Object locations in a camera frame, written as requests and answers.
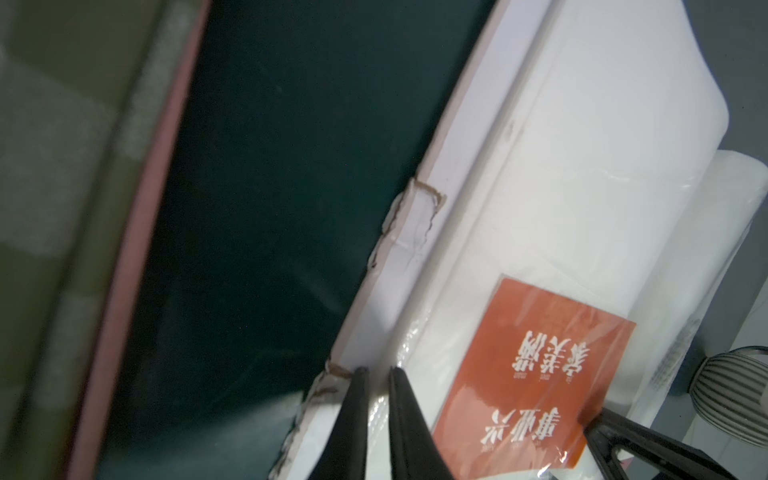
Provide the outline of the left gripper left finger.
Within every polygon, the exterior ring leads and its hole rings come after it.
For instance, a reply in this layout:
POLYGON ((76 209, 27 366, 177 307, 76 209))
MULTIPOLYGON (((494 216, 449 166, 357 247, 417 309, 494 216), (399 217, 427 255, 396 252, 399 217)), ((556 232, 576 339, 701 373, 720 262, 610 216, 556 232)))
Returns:
POLYGON ((368 442, 369 370, 357 368, 325 448, 309 480, 365 478, 368 442))

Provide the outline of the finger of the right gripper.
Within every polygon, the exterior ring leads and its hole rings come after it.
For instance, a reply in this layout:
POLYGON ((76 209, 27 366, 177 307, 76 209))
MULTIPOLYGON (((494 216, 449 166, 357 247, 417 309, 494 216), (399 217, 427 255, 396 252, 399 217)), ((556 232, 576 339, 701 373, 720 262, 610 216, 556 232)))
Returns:
POLYGON ((607 409, 586 426, 584 436, 605 479, 628 479, 617 456, 624 450, 657 468, 662 479, 736 480, 703 451, 607 409))

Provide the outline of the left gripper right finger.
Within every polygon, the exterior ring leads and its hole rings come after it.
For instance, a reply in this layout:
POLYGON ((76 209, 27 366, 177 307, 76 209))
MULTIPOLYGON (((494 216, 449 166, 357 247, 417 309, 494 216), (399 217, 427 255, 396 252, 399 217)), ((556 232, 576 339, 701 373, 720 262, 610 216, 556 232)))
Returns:
POLYGON ((388 375, 389 449, 395 480, 454 477, 440 455, 406 372, 392 367, 388 375))

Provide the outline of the orange photo card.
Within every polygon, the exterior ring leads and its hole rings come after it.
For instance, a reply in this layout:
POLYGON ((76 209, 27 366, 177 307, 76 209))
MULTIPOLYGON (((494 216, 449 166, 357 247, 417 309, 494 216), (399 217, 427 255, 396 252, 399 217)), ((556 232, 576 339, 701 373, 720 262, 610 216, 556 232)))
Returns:
POLYGON ((588 478, 584 428, 635 323, 500 280, 433 430, 456 479, 588 478))

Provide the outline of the white photo album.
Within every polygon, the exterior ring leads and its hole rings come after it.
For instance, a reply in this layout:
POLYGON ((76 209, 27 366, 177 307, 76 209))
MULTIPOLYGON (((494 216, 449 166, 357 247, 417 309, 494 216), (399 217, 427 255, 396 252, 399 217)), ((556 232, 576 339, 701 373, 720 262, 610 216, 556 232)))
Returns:
POLYGON ((724 150, 726 100, 681 1, 555 1, 461 190, 425 186, 446 224, 406 297, 351 313, 275 479, 305 479, 366 367, 367 479, 390 479, 388 374, 433 430, 503 278, 635 323, 604 399, 649 426, 767 194, 724 150))

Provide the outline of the green checkered photo album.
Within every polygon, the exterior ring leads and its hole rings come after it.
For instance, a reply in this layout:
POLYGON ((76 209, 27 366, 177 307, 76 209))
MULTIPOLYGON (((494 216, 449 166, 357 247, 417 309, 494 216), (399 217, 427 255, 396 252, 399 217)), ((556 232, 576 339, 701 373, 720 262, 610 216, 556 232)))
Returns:
POLYGON ((115 260, 201 1, 1 5, 1 475, 67 462, 115 260))

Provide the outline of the ribbed grey ceramic teapot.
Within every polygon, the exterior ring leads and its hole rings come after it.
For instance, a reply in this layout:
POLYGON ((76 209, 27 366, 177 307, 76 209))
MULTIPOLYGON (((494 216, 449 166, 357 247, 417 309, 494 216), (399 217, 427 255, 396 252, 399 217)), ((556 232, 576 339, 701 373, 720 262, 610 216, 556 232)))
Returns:
POLYGON ((765 346, 755 345, 708 357, 688 387, 703 420, 760 448, 767 446, 766 355, 765 346))

